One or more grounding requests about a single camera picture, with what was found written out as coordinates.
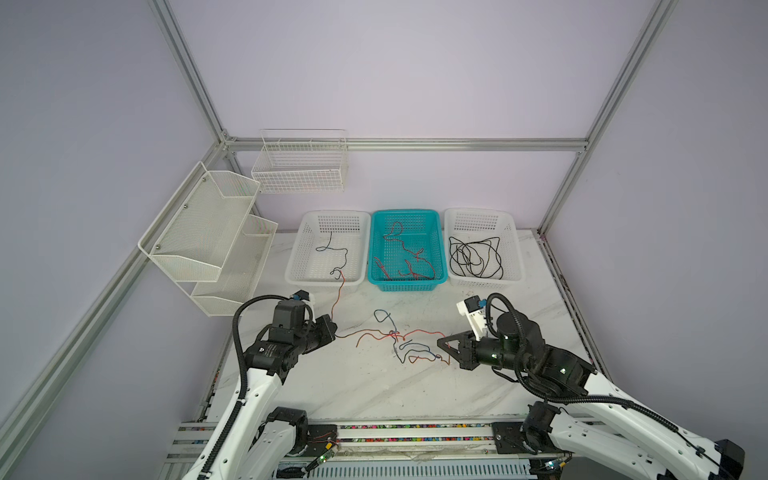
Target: robotic arm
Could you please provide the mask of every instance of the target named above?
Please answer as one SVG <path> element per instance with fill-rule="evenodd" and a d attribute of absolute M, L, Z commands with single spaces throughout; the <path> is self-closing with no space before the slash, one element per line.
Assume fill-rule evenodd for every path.
<path fill-rule="evenodd" d="M 280 300 L 272 324 L 243 352 L 237 324 L 249 305 L 261 300 Z M 223 417 L 184 480 L 231 480 L 272 475 L 280 460 L 299 453 L 307 445 L 307 417 L 303 410 L 279 407 L 267 415 L 275 395 L 299 355 L 313 352 L 336 339 L 336 324 L 329 316 L 313 319 L 312 301 L 307 292 L 293 298 L 265 295 L 245 302 L 233 318 L 233 342 L 240 364 L 240 386 L 232 395 Z M 267 340 L 262 340 L 269 332 Z M 284 478 L 303 477 L 333 456 L 332 443 L 305 468 L 284 472 Z"/>
<path fill-rule="evenodd" d="M 494 328 L 491 302 L 496 299 L 507 311 L 497 318 Z M 492 293 L 487 300 L 473 296 L 457 307 L 468 317 L 472 330 L 440 339 L 438 346 L 462 369 L 489 365 L 496 375 L 519 382 L 544 400 L 531 406 L 521 427 L 522 447 L 530 453 L 554 446 L 592 458 L 636 480 L 740 477 L 744 463 L 741 447 L 729 440 L 712 442 L 682 429 L 623 392 L 589 362 L 547 345 L 538 324 L 515 310 L 503 295 Z M 484 336 L 486 330 L 491 336 Z M 458 348 L 449 345 L 453 342 Z M 502 369 L 514 370 L 517 379 L 506 376 Z M 553 403 L 595 417 L 621 436 L 579 422 Z M 561 465 L 549 467 L 556 472 Z"/>

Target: aluminum frame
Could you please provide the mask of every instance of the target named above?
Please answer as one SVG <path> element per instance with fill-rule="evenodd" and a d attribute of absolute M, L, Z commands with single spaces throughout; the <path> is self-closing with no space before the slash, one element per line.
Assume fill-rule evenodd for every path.
<path fill-rule="evenodd" d="M 211 134 L 216 140 L 207 152 L 203 163 L 206 167 L 225 159 L 232 171 L 242 174 L 237 163 L 236 152 L 259 150 L 261 139 L 234 138 L 223 128 L 210 95 L 205 88 L 200 72 L 194 64 L 192 55 L 184 39 L 178 21 L 168 0 L 147 0 L 157 22 L 166 38 L 169 48 L 176 59 L 184 80 L 187 82 L 195 101 L 203 113 Z M 581 313 L 573 301 L 570 290 L 564 282 L 554 255 L 544 235 L 549 231 L 568 195 L 573 190 L 576 180 L 584 171 L 592 152 L 598 145 L 621 100 L 627 93 L 637 71 L 647 57 L 651 46 L 659 36 L 677 0 L 657 0 L 648 16 L 640 35 L 634 43 L 624 66 L 613 87 L 606 97 L 587 138 L 353 138 L 349 139 L 349 149 L 358 151 L 575 151 L 576 157 L 555 195 L 541 226 L 540 247 L 553 273 L 554 280 L 561 290 L 574 323 L 582 336 L 582 342 L 593 356 L 598 368 L 608 376 L 604 363 L 594 346 Z M 202 172 L 190 175 L 168 202 L 163 214 L 153 223 L 151 229 L 162 231 L 170 221 L 173 212 L 185 198 L 185 192 L 197 182 Z M 27 391 L 8 420 L 0 427 L 0 480 L 10 476 L 35 436 L 42 429 L 57 405 L 61 394 L 70 378 L 78 371 L 101 334 L 108 328 L 112 316 L 120 302 L 130 291 L 148 258 L 137 247 L 125 260 L 119 271 L 104 288 L 81 322 L 75 327 L 64 345 L 58 350 L 51 362 L 45 367 L 35 383 Z"/>

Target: white wall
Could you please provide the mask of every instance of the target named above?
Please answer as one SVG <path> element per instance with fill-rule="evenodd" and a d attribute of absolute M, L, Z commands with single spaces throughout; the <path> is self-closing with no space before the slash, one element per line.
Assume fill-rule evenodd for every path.
<path fill-rule="evenodd" d="M 584 137 L 654 2 L 171 3 L 239 137 Z"/>
<path fill-rule="evenodd" d="M 250 172 L 258 152 L 240 152 Z M 573 152 L 349 152 L 337 194 L 261 194 L 259 211 L 281 230 L 298 230 L 308 210 L 450 207 L 508 211 L 518 228 L 538 227 Z"/>
<path fill-rule="evenodd" d="M 768 449 L 768 4 L 683 0 L 548 238 L 614 380 Z"/>
<path fill-rule="evenodd" d="M 213 138 L 144 0 L 3 2 L 0 65 L 2 422 Z M 227 326 L 162 280 L 143 277 L 129 301 L 157 293 L 115 320 L 16 478 L 54 468 L 46 478 L 98 477 L 77 445 L 84 437 L 90 446 L 131 441 L 99 450 L 98 462 L 146 462 L 145 442 L 163 453 L 168 429 L 203 395 L 208 350 L 220 348 Z M 131 401 L 115 401 L 127 389 Z M 73 456 L 57 458 L 56 442 Z"/>

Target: coiled black cord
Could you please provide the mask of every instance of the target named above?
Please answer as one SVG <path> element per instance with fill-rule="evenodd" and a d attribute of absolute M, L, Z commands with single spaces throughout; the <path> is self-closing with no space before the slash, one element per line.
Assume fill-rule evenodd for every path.
<path fill-rule="evenodd" d="M 622 398 L 613 397 L 613 396 L 602 396 L 602 395 L 569 396 L 569 397 L 550 396 L 547 393 L 541 392 L 540 390 L 535 388 L 533 385 L 530 384 L 529 382 L 530 378 L 528 376 L 523 376 L 522 374 L 522 370 L 523 370 L 522 359 L 525 353 L 525 347 L 528 345 L 528 339 L 523 334 L 523 326 L 522 326 L 521 317 L 520 317 L 521 314 L 520 312 L 515 310 L 512 303 L 507 299 L 507 297 L 501 295 L 500 293 L 491 293 L 490 295 L 488 295 L 487 303 L 485 304 L 486 319 L 490 318 L 491 302 L 495 299 L 499 299 L 501 300 L 502 303 L 504 303 L 504 306 L 507 307 L 507 311 L 509 311 L 510 314 L 512 315 L 512 319 L 515 321 L 515 326 L 518 329 L 518 351 L 515 354 L 515 361 L 513 365 L 514 365 L 515 375 L 518 377 L 518 381 L 520 385 L 522 385 L 523 388 L 528 390 L 529 393 L 543 399 L 545 402 L 562 403 L 564 405 L 567 405 L 569 403 L 612 403 L 615 405 L 623 406 L 626 409 L 636 410 L 637 412 L 642 413 L 643 415 L 655 420 L 656 422 L 659 422 L 661 425 L 671 430 L 672 432 L 677 432 L 680 430 L 680 428 L 677 425 L 665 419 L 663 416 L 631 400 L 622 399 Z"/>
<path fill-rule="evenodd" d="M 238 394 L 237 399 L 238 402 L 235 402 L 234 407 L 232 407 L 232 412 L 230 413 L 230 417 L 227 419 L 227 423 L 224 424 L 224 428 L 221 429 L 221 435 L 219 435 L 219 438 L 216 440 L 216 443 L 214 444 L 214 447 L 210 450 L 210 453 L 208 454 L 208 459 L 205 461 L 205 464 L 203 464 L 203 469 L 200 470 L 200 474 L 197 476 L 197 480 L 206 480 L 206 478 L 210 475 L 210 467 L 214 465 L 214 462 L 216 461 L 216 457 L 219 455 L 219 451 L 221 450 L 221 447 L 224 445 L 224 441 L 227 440 L 227 436 L 230 434 L 230 430 L 232 429 L 232 426 L 235 424 L 235 420 L 237 420 L 237 414 L 240 413 L 240 409 L 243 408 L 243 400 L 245 400 L 245 394 L 248 390 L 248 369 L 245 366 L 245 355 L 243 354 L 243 344 L 240 343 L 240 315 L 242 315 L 243 311 L 248 308 L 249 306 L 253 305 L 256 302 L 260 302 L 261 300 L 288 300 L 285 296 L 281 295 L 262 295 L 257 296 L 255 298 L 252 298 L 245 302 L 243 305 L 240 305 L 240 307 L 237 308 L 237 311 L 232 316 L 232 342 L 235 344 L 235 355 L 237 355 L 237 366 L 240 368 L 240 394 Z"/>

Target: white plastic basket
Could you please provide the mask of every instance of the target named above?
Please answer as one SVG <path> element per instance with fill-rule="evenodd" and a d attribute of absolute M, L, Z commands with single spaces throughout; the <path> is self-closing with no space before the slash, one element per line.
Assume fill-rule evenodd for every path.
<path fill-rule="evenodd" d="M 344 130 L 262 130 L 251 175 L 265 194 L 343 192 L 349 159 Z"/>
<path fill-rule="evenodd" d="M 139 247 L 174 282 L 216 282 L 258 191 L 248 177 L 205 170 L 158 240 L 145 246 L 147 232 Z"/>
<path fill-rule="evenodd" d="M 334 269 L 344 265 L 346 254 L 343 291 L 354 292 L 366 278 L 370 235 L 371 216 L 366 212 L 308 212 L 293 242 L 286 281 L 311 293 L 337 291 L 342 281 Z"/>
<path fill-rule="evenodd" d="M 208 316 L 232 316 L 253 297 L 277 223 L 248 215 L 217 282 L 195 285 L 190 297 Z"/>
<path fill-rule="evenodd" d="M 458 268 L 455 261 L 452 261 L 456 246 L 451 247 L 451 237 L 465 243 L 498 237 L 497 251 L 502 259 L 503 276 L 501 276 L 501 271 L 494 278 L 461 275 L 461 269 Z M 512 215 L 506 212 L 478 208 L 449 208 L 445 211 L 443 243 L 445 244 L 445 256 L 448 264 L 448 277 L 452 285 L 503 289 L 525 278 L 525 266 L 518 242 L 518 231 L 515 229 Z"/>

